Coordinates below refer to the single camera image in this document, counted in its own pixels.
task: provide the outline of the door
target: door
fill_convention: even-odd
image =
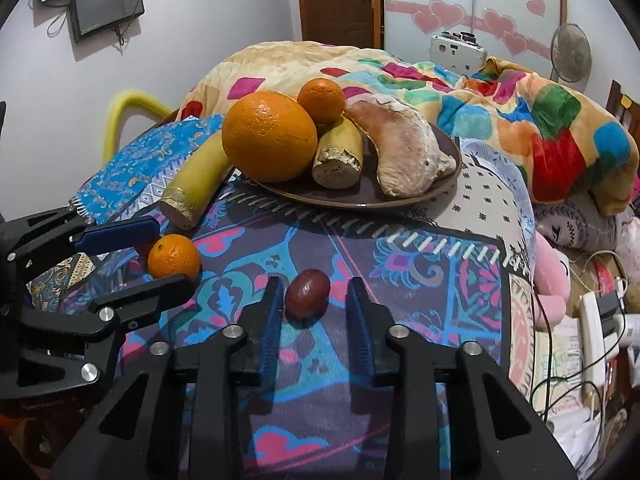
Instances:
[[[380,0],[300,0],[302,39],[380,48]]]

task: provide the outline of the pink plush toy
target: pink plush toy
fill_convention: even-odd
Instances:
[[[566,314],[566,302],[571,292],[571,283],[564,271],[564,266],[558,259],[556,250],[539,232],[536,232],[536,270],[533,273],[533,282],[538,289],[540,303],[545,310],[549,325],[555,327]],[[535,297],[533,304],[536,328],[546,330],[545,318]]]

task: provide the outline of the plate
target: plate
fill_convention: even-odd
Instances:
[[[451,137],[436,126],[431,125],[436,135],[440,150],[456,160],[456,171],[447,176],[437,178],[431,187],[422,195],[411,198],[396,198],[385,195],[378,183],[378,154],[376,148],[367,137],[364,147],[364,169],[360,181],[348,189],[327,189],[316,183],[311,177],[311,169],[288,182],[281,184],[260,184],[272,193],[309,205],[333,207],[340,209],[386,209],[423,202],[444,193],[458,179],[462,170],[460,149]]]

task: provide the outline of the pink heart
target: pink heart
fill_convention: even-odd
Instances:
[[[438,30],[442,26],[440,18],[435,14],[427,14],[426,12],[418,10],[414,12],[411,17],[415,25],[425,34]]]
[[[505,32],[511,32],[516,26],[511,16],[501,16],[493,9],[485,9],[482,12],[482,19],[491,33],[499,40]]]
[[[431,0],[429,2],[429,8],[436,16],[440,18],[440,22],[444,28],[455,27],[462,23],[466,16],[466,10],[464,7],[458,4],[447,5],[440,0]]]
[[[537,16],[544,16],[546,5],[544,0],[529,0],[527,2],[527,9],[531,14],[535,14]]]
[[[525,40],[521,36],[511,34],[509,31],[504,33],[504,35],[502,36],[502,40],[509,49],[509,52],[511,52],[512,56],[523,53],[529,46],[527,40]]]

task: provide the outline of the large orange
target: large orange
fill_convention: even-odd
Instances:
[[[344,110],[344,94],[338,83],[319,77],[300,89],[298,104],[318,124],[337,121]]]
[[[163,236],[151,249],[146,270],[155,280],[172,274],[186,274],[195,280],[200,273],[200,253],[186,236]]]
[[[226,114],[222,147],[246,176],[258,182],[285,182],[313,160],[318,132],[293,99],[277,92],[254,92]]]

